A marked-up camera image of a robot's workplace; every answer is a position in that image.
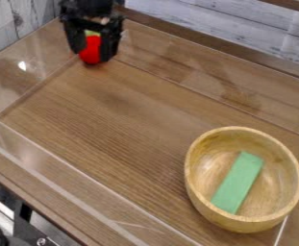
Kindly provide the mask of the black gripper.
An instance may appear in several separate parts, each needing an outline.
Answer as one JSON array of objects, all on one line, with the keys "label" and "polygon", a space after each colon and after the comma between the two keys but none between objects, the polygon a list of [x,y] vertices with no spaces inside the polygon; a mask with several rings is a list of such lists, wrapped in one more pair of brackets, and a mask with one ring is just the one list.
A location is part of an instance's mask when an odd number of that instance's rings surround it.
[{"label": "black gripper", "polygon": [[[59,20],[63,24],[70,48],[79,54],[86,47],[86,35],[83,25],[92,23],[95,26],[106,26],[124,19],[115,11],[115,0],[60,0]],[[100,61],[107,62],[118,52],[122,25],[106,27],[100,32]]]}]

